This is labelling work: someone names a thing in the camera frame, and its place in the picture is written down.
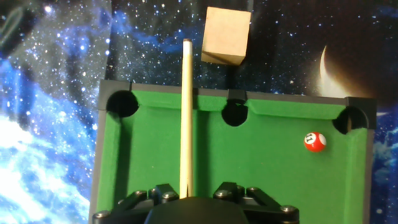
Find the red billiard ball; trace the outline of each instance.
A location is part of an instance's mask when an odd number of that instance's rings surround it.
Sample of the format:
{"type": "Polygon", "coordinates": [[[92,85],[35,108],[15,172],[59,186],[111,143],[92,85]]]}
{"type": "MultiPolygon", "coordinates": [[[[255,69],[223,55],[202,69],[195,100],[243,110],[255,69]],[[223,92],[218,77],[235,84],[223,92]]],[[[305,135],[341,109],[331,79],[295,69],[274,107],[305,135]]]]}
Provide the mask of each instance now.
{"type": "Polygon", "coordinates": [[[312,132],[305,136],[304,145],[311,152],[320,152],[326,146],[326,138],[321,133],[312,132]]]}

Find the green felt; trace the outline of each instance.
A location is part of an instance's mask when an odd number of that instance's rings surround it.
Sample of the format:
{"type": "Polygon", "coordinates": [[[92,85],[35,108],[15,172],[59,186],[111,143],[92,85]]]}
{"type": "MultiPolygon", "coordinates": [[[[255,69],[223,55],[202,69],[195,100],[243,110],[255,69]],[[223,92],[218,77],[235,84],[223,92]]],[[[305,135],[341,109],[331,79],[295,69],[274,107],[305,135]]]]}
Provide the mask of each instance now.
{"type": "MultiPolygon", "coordinates": [[[[135,190],[169,183],[179,191],[180,95],[133,92],[131,117],[106,117],[97,210],[111,210],[135,190]]],[[[224,97],[199,96],[193,112],[194,192],[209,197],[222,182],[261,188],[300,209],[306,224],[360,224],[363,219],[367,130],[347,135],[332,125],[341,105],[248,100],[248,118],[231,127],[224,97]],[[328,142],[306,150],[306,134],[328,142]]]]}

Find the brown cube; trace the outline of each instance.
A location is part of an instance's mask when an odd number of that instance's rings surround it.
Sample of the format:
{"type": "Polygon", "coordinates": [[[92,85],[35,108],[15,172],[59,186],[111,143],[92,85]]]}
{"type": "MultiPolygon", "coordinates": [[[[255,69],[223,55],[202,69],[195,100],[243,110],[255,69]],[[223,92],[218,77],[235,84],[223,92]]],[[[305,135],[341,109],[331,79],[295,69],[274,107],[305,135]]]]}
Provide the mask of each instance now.
{"type": "Polygon", "coordinates": [[[246,56],[250,18],[247,11],[208,7],[201,60],[240,65],[246,56]]]}

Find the space backdrop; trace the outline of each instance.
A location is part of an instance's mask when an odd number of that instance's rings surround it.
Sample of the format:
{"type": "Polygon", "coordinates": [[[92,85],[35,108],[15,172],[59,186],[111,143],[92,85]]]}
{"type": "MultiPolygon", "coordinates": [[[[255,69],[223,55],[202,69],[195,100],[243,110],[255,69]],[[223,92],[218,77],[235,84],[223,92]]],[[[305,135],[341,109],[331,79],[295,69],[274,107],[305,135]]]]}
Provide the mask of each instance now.
{"type": "Polygon", "coordinates": [[[398,4],[0,1],[0,223],[87,223],[101,79],[377,98],[371,223],[398,223],[398,4]],[[239,67],[200,61],[208,6],[251,11],[239,67]]]}

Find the pool table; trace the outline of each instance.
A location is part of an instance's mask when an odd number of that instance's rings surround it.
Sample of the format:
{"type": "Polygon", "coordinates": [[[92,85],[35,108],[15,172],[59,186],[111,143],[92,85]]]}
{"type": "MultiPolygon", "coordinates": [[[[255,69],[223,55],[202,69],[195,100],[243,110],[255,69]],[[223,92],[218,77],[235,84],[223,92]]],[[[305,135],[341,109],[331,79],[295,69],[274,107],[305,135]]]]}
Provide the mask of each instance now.
{"type": "MultiPolygon", "coordinates": [[[[102,80],[90,219],[137,190],[179,191],[181,88],[102,80]]],[[[196,197],[222,182],[294,205],[305,224],[369,223],[377,103],[365,98],[193,89],[196,197]],[[311,152],[304,137],[322,133],[311,152]]]]}

